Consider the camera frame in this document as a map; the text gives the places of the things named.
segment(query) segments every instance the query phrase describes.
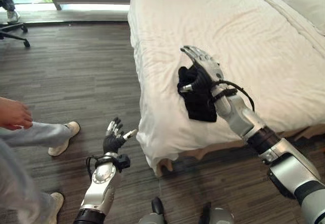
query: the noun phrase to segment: light blue jeans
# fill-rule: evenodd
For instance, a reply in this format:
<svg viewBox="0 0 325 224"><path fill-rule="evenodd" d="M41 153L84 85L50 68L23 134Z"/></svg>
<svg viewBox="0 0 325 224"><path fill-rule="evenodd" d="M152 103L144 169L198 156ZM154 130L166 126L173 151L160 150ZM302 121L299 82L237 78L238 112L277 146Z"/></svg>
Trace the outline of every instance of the light blue jeans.
<svg viewBox="0 0 325 224"><path fill-rule="evenodd" d="M57 147L72 136L61 124L33 122L27 130L0 128L0 207L16 210L21 224L46 224L54 211L54 200L42 193L28 176L10 147Z"/></svg>

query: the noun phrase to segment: pillow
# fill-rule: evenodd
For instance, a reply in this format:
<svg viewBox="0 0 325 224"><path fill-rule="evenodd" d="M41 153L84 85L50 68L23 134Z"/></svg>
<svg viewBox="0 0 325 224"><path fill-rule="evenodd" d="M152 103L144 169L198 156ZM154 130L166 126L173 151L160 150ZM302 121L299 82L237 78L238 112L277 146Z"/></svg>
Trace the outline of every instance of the pillow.
<svg viewBox="0 0 325 224"><path fill-rule="evenodd" d="M325 35L325 0L283 0Z"/></svg>

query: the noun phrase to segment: black cloth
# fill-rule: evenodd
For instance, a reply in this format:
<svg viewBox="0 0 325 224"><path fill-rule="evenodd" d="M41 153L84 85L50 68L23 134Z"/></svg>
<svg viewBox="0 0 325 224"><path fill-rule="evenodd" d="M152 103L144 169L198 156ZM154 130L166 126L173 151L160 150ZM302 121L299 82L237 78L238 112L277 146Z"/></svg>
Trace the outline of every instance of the black cloth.
<svg viewBox="0 0 325 224"><path fill-rule="evenodd" d="M177 84L178 93L184 98L185 106L188 111L188 118L198 121L216 122L217 114L213 104L213 96L211 90L200 89L198 91L191 91L181 93L180 88L193 83L198 76L197 70L194 66L189 69L181 67L178 70L179 83Z"/></svg>

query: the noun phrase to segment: wooden bed leg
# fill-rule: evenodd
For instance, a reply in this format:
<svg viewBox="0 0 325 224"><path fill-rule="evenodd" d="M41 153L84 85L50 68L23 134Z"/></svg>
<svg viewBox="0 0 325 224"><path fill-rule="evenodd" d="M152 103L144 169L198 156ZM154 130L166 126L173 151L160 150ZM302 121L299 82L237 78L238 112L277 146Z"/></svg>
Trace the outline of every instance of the wooden bed leg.
<svg viewBox="0 0 325 224"><path fill-rule="evenodd" d="M315 126L310 126L307 129L303 130L301 133L295 136L295 141L304 137L306 139L310 139L313 136L321 135L325 133L325 124L319 124Z"/></svg>
<svg viewBox="0 0 325 224"><path fill-rule="evenodd" d="M168 171L172 172L173 169L173 164L171 159L162 159L158 164L157 164L157 172L156 175L157 177L161 177L163 175L163 172L161 171L162 167L166 167Z"/></svg>
<svg viewBox="0 0 325 224"><path fill-rule="evenodd" d="M195 158L198 160L198 161L200 161L200 160L202 160L202 158L205 156L205 154L206 154L207 152L206 152L206 150L201 150L196 156L195 156Z"/></svg>

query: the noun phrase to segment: human hand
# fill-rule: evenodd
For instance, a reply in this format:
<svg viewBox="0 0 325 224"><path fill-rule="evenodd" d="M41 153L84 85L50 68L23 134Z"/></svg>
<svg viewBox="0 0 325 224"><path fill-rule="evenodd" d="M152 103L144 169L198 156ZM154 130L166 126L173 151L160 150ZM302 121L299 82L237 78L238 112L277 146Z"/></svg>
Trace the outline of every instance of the human hand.
<svg viewBox="0 0 325 224"><path fill-rule="evenodd" d="M0 97L0 127L9 130L30 128L33 119L28 107L19 101Z"/></svg>

